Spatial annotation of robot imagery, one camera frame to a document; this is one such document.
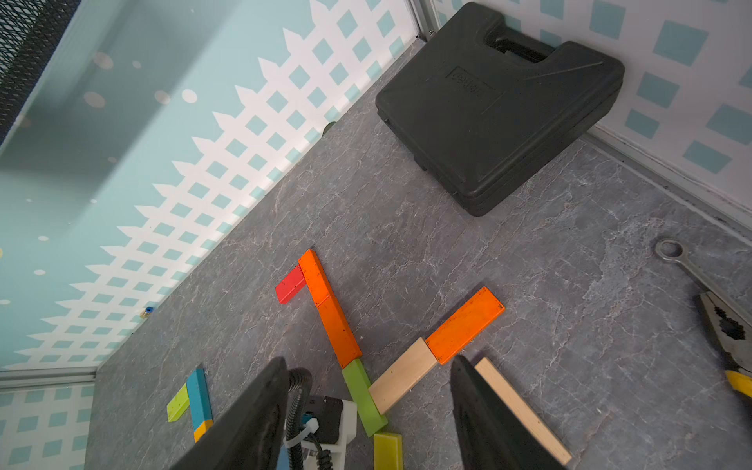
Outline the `teal long block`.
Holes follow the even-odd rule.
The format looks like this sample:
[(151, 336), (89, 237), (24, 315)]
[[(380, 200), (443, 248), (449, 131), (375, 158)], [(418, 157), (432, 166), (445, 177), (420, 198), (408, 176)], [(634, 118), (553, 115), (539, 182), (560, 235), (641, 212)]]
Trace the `teal long block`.
[(196, 368), (186, 380), (191, 419), (194, 429), (198, 429), (206, 421), (213, 421), (209, 390), (205, 371)]

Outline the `orange block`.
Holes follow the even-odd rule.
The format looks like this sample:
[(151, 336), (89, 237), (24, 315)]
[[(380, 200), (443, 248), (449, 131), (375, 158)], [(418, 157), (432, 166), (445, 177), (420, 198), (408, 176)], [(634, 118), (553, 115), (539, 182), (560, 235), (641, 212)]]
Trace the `orange block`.
[(362, 350), (336, 299), (327, 297), (317, 310), (340, 368), (344, 369), (362, 356)]
[(439, 364), (447, 364), (505, 312), (505, 305), (482, 287), (426, 340)]

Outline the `red-orange block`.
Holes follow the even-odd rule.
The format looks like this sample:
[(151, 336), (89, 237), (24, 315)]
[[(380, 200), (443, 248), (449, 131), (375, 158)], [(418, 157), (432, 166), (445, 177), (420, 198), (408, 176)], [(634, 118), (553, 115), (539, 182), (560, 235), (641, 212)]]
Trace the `red-orange block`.
[(331, 285), (314, 250), (308, 250), (301, 256), (299, 267), (303, 272), (305, 283), (309, 287), (315, 305), (320, 306), (326, 300), (334, 298)]

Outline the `tan wooden short block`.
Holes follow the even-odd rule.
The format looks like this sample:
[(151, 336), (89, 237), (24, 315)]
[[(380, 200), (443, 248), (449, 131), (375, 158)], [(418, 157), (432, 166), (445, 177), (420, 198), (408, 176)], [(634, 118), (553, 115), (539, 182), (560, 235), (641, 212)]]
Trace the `tan wooden short block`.
[(423, 338), (418, 338), (370, 387), (380, 414), (386, 414), (437, 364)]

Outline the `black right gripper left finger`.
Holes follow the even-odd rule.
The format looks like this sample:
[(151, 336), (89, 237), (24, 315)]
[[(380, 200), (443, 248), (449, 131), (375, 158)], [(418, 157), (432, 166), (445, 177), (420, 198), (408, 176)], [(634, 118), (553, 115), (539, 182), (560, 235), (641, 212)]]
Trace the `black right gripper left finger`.
[(174, 469), (274, 469), (277, 466), (289, 372), (274, 358)]

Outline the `yellow long block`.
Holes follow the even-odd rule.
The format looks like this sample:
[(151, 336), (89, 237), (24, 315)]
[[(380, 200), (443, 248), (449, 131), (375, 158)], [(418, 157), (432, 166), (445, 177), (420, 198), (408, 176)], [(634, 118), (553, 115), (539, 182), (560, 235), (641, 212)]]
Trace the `yellow long block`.
[(373, 435), (375, 470), (403, 470), (403, 436), (396, 433)]

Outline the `yellow-orange long block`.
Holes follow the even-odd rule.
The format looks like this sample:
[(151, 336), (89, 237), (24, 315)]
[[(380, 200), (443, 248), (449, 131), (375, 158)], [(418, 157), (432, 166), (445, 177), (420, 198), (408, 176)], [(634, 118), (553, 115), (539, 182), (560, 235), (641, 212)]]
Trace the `yellow-orange long block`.
[(213, 419), (208, 419), (203, 421), (195, 430), (194, 430), (194, 441), (197, 443), (205, 434), (208, 432), (209, 429), (211, 429), (213, 426)]

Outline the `tan wooden long block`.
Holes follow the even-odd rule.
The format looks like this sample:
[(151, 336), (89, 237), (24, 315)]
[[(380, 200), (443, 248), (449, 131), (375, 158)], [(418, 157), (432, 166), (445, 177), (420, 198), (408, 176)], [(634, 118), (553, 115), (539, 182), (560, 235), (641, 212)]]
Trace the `tan wooden long block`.
[(482, 358), (475, 368), (536, 441), (561, 465), (566, 466), (572, 459), (572, 454), (501, 372), (487, 358)]

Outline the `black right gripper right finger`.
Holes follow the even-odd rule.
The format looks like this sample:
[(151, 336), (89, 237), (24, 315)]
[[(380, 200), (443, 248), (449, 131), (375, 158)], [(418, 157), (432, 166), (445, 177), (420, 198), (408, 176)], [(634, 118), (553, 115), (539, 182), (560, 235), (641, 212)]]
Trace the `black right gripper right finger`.
[(562, 469), (464, 356), (450, 365), (454, 421), (465, 469)]

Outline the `lime green short block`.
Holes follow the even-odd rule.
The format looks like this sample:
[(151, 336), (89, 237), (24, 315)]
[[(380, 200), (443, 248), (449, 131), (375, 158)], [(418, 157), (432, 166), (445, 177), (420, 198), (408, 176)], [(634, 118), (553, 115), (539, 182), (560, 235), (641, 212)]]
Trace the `lime green short block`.
[(189, 407), (190, 399), (187, 385), (183, 384), (166, 406), (166, 417), (168, 417), (168, 422), (172, 423), (178, 421)]

